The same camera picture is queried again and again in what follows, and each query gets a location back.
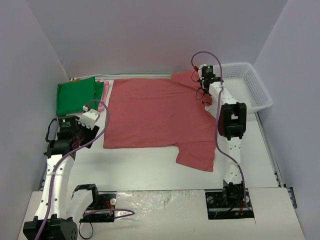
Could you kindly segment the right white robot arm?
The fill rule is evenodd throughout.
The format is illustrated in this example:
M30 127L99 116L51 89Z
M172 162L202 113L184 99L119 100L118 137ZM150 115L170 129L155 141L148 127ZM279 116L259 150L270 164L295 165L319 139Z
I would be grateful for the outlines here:
M200 89L216 101L215 138L221 137L225 147L216 148L226 160L221 199L226 206L234 208L246 199L240 163L242 140L247 128L247 106L230 94L223 80L216 76L212 65L202 64L193 68L198 74L196 82L200 84Z

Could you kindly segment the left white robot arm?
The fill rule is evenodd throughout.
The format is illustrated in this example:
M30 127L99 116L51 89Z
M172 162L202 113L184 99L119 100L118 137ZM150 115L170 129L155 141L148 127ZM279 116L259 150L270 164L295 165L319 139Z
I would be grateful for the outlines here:
M81 116L57 118L56 138L48 142L45 152L47 168L42 196L33 219L26 221L22 229L28 240L75 240L86 209L100 205L95 184L79 185L73 196L67 197L76 152L90 148L99 137L99 117L99 113L90 110Z

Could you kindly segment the red t shirt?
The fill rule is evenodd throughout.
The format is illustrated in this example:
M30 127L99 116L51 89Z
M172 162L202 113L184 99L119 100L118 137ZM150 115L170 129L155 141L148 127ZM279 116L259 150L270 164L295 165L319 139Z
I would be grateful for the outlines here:
M128 78L113 82L104 133L105 149L178 148L178 164L211 172L215 118L207 111L191 71L171 78Z

